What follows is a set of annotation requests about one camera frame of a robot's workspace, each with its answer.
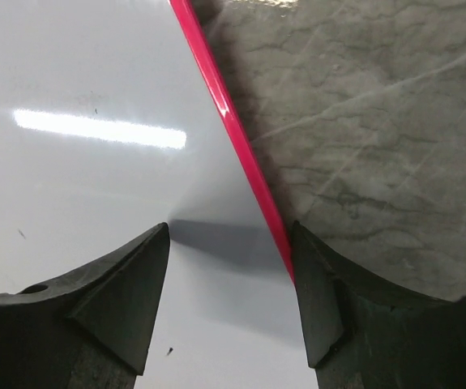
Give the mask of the pink framed whiteboard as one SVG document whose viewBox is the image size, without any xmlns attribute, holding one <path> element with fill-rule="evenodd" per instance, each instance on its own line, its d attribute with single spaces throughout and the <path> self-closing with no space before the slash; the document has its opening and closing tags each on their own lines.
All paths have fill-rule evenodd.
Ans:
<svg viewBox="0 0 466 389">
<path fill-rule="evenodd" d="M 141 388 L 314 388 L 288 234 L 188 1 L 0 1 L 0 292 L 155 224 Z"/>
</svg>

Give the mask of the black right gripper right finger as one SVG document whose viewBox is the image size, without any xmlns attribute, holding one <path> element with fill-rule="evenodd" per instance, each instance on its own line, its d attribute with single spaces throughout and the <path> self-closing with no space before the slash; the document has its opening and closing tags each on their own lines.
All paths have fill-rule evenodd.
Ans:
<svg viewBox="0 0 466 389">
<path fill-rule="evenodd" d="M 466 388 L 466 297 L 394 284 L 335 252 L 300 223 L 291 232 L 308 365 L 321 388 Z"/>
</svg>

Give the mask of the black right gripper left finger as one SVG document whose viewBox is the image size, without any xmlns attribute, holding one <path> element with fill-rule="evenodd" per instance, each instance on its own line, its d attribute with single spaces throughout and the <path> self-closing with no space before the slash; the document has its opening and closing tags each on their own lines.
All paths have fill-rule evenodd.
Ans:
<svg viewBox="0 0 466 389">
<path fill-rule="evenodd" d="M 0 293 L 0 388 L 132 388 L 169 259 L 158 224 L 73 271 Z"/>
</svg>

